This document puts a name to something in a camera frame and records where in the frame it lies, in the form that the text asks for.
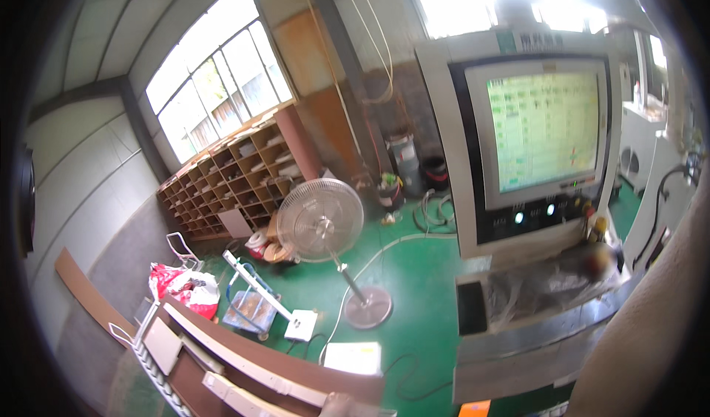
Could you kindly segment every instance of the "bucket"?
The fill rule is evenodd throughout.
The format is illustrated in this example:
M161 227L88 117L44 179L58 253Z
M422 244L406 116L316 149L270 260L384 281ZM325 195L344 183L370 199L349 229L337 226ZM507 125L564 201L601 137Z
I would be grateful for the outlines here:
M443 156L430 156L424 159L422 169L429 189L442 192L449 188L449 173Z
M263 231L258 230L254 233L254 235L249 237L249 240L244 244L244 246L246 246L246 249L249 250L252 257L261 260L264 258L264 252L266 251L268 244L266 234L264 234Z
M392 151L397 163L397 174L404 182L404 192L409 196L419 196L423 190L422 176L419 170L419 159L414 148L414 136L405 135L387 142L387 148Z
M380 204L387 212L394 212L404 204L404 194L399 183L388 186L385 189L378 189Z

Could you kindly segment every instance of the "plastic bag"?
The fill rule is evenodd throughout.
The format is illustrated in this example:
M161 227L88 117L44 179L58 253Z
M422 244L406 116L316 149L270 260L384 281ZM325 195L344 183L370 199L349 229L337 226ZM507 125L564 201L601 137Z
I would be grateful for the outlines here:
M165 290L175 277L185 272L182 268L165 266L162 263L151 263L151 276L148 279L148 287L153 293L155 300L162 300Z
M599 246L580 247L543 262L509 270L491 271L481 280L488 330L498 333L512 322L539 313L559 313L579 306L621 284L616 270L594 281L584 273L584 258ZM616 269L614 259L609 265Z
M151 268L148 286L156 299L169 294L207 319L212 319L217 313L219 289L214 275L164 264L153 263Z

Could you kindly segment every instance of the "black bucket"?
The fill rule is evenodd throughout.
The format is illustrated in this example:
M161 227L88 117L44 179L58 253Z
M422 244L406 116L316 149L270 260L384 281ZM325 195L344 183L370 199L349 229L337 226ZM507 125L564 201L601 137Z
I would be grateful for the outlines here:
M429 189L443 192L449 188L449 173L443 156L430 156L424 159L422 169Z
M402 186L398 183L393 184L385 189L378 189L380 194L380 204L387 212L394 212L404 204L404 194Z

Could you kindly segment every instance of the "gray bucket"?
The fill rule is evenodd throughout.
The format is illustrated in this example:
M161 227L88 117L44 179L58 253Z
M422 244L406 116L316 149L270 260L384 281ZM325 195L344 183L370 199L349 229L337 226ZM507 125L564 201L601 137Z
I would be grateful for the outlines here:
M419 158L414 148L414 135L409 134L387 142L397 164L397 174L404 183L404 193L419 196L424 192L424 183L419 170Z

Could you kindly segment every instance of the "wooden cubby shelf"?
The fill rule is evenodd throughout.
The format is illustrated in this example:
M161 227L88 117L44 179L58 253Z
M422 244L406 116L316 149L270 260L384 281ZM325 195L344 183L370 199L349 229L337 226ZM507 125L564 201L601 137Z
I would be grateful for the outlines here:
M242 156L240 148L245 147L248 154ZM163 183L158 199L193 240L230 237L218 214L235 209L256 231L268 226L292 185L305 181L300 167L299 176L280 176L279 171L293 164L296 160L272 119L213 145Z

